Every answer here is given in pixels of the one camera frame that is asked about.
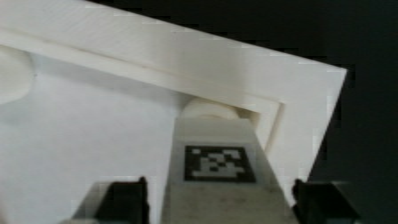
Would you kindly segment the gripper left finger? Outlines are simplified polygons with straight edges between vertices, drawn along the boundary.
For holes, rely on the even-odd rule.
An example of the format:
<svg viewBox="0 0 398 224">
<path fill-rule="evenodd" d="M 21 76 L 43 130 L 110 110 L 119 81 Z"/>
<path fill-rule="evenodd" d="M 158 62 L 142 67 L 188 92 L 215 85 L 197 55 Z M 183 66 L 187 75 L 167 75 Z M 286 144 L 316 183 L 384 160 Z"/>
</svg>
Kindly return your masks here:
<svg viewBox="0 0 398 224">
<path fill-rule="evenodd" d="M 147 181 L 98 183 L 76 209 L 73 224 L 149 224 Z"/>
</svg>

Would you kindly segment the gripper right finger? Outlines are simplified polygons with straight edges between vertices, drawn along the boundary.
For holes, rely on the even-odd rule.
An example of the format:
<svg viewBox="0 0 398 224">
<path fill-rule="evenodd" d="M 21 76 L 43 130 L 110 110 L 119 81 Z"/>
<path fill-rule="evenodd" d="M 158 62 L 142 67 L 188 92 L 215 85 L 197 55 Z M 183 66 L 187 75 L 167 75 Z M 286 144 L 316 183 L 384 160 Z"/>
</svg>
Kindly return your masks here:
<svg viewBox="0 0 398 224">
<path fill-rule="evenodd" d="M 291 207 L 300 224 L 357 224 L 361 215 L 332 183 L 295 180 Z"/>
</svg>

